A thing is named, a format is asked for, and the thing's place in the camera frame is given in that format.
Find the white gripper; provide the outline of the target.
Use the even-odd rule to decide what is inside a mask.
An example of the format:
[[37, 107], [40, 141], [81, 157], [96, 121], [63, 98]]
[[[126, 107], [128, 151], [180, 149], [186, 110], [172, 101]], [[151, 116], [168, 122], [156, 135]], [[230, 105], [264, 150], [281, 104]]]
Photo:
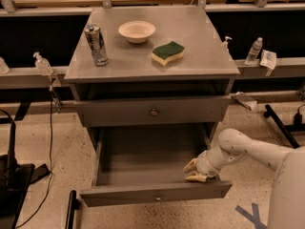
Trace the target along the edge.
[[184, 168], [185, 179], [190, 182], [205, 182], [207, 177], [215, 177], [220, 170], [213, 167], [208, 160], [207, 152], [201, 153], [196, 159], [193, 158]]

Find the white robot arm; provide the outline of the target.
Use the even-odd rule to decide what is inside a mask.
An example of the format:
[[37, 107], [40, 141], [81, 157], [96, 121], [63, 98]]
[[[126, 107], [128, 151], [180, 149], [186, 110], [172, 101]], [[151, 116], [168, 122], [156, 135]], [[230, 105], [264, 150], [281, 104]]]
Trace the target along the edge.
[[188, 181], [204, 182], [247, 156], [274, 171], [267, 229], [305, 229], [304, 146], [288, 148], [226, 129], [218, 144], [192, 159], [183, 172]]

